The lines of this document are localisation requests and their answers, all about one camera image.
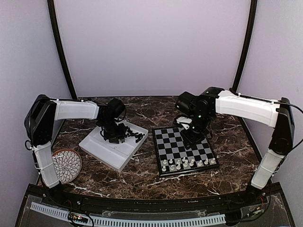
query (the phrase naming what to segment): black and white chessboard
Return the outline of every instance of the black and white chessboard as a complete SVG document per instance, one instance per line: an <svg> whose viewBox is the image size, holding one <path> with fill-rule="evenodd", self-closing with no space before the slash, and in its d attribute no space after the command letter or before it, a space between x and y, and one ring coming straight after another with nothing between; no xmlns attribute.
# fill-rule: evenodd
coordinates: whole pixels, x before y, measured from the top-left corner
<svg viewBox="0 0 303 227"><path fill-rule="evenodd" d="M183 129L178 127L152 130L160 176L203 171L219 166L207 139L186 149L181 130Z"/></svg>

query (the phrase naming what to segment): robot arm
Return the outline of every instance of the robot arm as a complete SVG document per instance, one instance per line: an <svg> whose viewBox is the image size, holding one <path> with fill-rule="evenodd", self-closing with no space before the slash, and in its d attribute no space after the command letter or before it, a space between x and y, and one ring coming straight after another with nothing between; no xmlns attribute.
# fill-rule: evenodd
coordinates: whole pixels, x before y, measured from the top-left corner
<svg viewBox="0 0 303 227"><path fill-rule="evenodd" d="M210 87L199 96L184 92L178 97L176 108L192 119L188 129L181 133L189 145L204 139L209 132L209 123L219 113L251 119L275 128L268 151L249 185L261 190L293 148L294 120L287 103L289 100L286 98L281 101L260 99Z"/></svg>
<svg viewBox="0 0 303 227"><path fill-rule="evenodd" d="M97 120L97 126L104 128L110 142L124 139L124 128L117 124L117 118L125 110L124 104L114 98L107 105L91 101L50 99L39 95L25 118L25 128L30 139L36 168L39 169L45 185L49 188L59 184L52 159L53 123L63 119Z"/></svg>

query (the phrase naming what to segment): white plastic tray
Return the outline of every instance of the white plastic tray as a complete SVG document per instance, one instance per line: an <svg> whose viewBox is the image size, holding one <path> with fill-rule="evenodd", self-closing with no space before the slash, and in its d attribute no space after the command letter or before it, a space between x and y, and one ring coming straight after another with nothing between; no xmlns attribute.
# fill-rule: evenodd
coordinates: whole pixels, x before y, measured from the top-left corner
<svg viewBox="0 0 303 227"><path fill-rule="evenodd" d="M135 142L135 137L127 137L124 143L110 143L105 141L100 135L101 129L96 127L87 137L79 143L79 146L86 153L92 155L102 163L114 170L121 172L131 157L136 153L139 147L148 137L148 130L131 124L126 121L122 121L126 126L136 133L145 134L138 143Z"/></svg>

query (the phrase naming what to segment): decorative plate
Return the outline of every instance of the decorative plate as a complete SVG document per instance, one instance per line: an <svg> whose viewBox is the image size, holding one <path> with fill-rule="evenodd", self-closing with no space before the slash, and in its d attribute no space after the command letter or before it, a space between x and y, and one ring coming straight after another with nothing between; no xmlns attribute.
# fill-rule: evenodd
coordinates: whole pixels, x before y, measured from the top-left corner
<svg viewBox="0 0 303 227"><path fill-rule="evenodd" d="M61 149L53 153L53 162L62 184L73 181L80 173L82 160L77 151Z"/></svg>

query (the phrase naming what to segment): marble table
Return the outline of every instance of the marble table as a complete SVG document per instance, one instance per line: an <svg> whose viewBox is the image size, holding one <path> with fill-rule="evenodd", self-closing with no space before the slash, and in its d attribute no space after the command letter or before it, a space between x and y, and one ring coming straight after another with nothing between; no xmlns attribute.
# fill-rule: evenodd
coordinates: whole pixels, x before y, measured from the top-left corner
<svg viewBox="0 0 303 227"><path fill-rule="evenodd" d="M93 98L104 104L111 98ZM149 130L140 149L121 173L102 164L81 150L79 143L96 127L96 121L66 120L53 152L71 148L82 158L82 170L67 192L116 199L184 199L243 191L259 162L236 117L218 115L212 123L210 143L220 167L199 173L160 178L152 139L152 129L169 127L181 114L175 109L176 97L121 97L127 108L126 120Z"/></svg>

